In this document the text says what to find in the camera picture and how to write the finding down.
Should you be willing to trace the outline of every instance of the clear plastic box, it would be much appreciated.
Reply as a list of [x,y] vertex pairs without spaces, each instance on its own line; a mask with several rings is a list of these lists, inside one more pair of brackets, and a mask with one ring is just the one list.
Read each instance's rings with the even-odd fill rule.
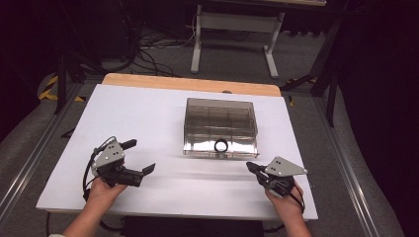
[[184,155],[256,158],[258,133],[251,102],[189,98]]

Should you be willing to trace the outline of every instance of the metal bar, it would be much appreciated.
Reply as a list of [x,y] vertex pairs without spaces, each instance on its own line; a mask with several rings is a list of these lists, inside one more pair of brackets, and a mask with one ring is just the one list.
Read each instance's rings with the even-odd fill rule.
[[57,129],[59,123],[64,118],[64,115],[66,114],[74,98],[77,96],[81,87],[82,87],[81,84],[75,84],[70,89],[70,92],[67,98],[68,103],[65,104],[65,106],[62,108],[59,114],[54,115],[52,117],[46,130],[43,132],[39,142],[35,146],[31,155],[28,157],[28,160],[26,161],[21,171],[16,176],[15,180],[12,182],[12,185],[10,186],[8,192],[5,194],[2,201],[0,202],[0,211],[1,211],[0,228],[3,227],[3,224],[6,222],[10,212],[12,211],[16,202],[18,201],[19,197],[24,191],[26,185],[31,179],[32,174],[35,172],[37,165],[40,163],[46,149],[48,148],[50,144],[52,136],[55,133],[55,130]]
[[318,113],[322,119],[324,129],[327,132],[327,136],[333,145],[336,159],[338,162],[339,170],[342,174],[345,185],[348,189],[352,203],[354,204],[355,211],[357,211],[358,217],[360,218],[361,225],[363,226],[366,236],[379,236],[376,225],[374,224],[371,216],[370,209],[367,201],[364,197],[364,193],[358,183],[357,177],[352,170],[351,164],[347,156],[342,151],[340,146],[339,138],[334,128],[329,126],[329,122],[324,115],[325,107],[320,98],[313,98],[314,105],[317,108]]

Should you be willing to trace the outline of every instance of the white tabletop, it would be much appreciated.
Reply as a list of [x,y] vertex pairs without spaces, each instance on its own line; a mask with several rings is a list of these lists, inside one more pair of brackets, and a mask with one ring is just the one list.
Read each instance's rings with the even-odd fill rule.
[[[260,156],[217,160],[183,155],[187,98],[253,102]],[[93,149],[111,136],[119,142],[138,140],[125,151],[128,169],[156,163],[139,188],[128,187],[118,197],[110,209],[117,214],[275,220],[272,204],[245,163],[268,165],[281,156],[303,167],[282,97],[97,85],[37,208],[80,211],[86,165]],[[304,218],[317,219],[306,176],[295,179],[304,191]]]

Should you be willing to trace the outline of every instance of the gray carpet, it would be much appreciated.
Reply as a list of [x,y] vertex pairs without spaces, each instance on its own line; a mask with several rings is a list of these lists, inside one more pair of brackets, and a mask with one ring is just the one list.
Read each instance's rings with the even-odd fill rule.
[[[267,35],[251,34],[246,41],[236,42],[217,34],[207,35],[203,39],[200,72],[190,73],[193,48],[189,44],[181,48],[150,49],[154,60],[169,65],[174,73],[182,77],[214,79],[238,82],[284,85],[290,78],[305,75],[311,66],[324,36],[288,37],[280,34],[274,50],[274,58],[280,73],[280,80],[270,78],[268,66],[262,53],[263,42]],[[125,69],[125,73],[146,72],[135,65]],[[94,80],[89,80],[79,96],[92,93]],[[295,137],[305,167],[309,171],[308,179],[313,184],[312,192],[318,211],[318,220],[309,221],[308,227],[314,236],[364,236],[360,219],[343,181],[333,147],[322,125],[322,117],[316,110],[313,99],[309,97],[303,85],[298,93],[284,92],[284,96],[293,96],[294,105],[289,112]],[[26,162],[49,120],[52,118],[55,101],[43,100],[14,131],[0,144],[2,163],[0,164],[0,195],[4,196],[14,177]],[[0,229],[0,236],[44,236],[46,213],[35,209],[45,182],[53,170],[68,139],[60,135],[74,126],[80,119],[86,102],[74,102],[53,136],[47,151],[42,157],[35,173],[20,196],[6,223]],[[341,141],[342,150],[350,160],[353,170],[370,206],[378,232],[382,236],[403,236],[395,215],[379,190],[366,166],[357,146],[347,118],[342,96],[339,94],[335,111],[335,131]],[[50,231],[61,232],[76,214],[52,214]],[[114,225],[120,224],[119,216],[107,216]],[[279,222],[266,222],[266,227],[276,226]],[[119,236],[100,230],[98,236]],[[285,236],[285,231],[266,236]]]

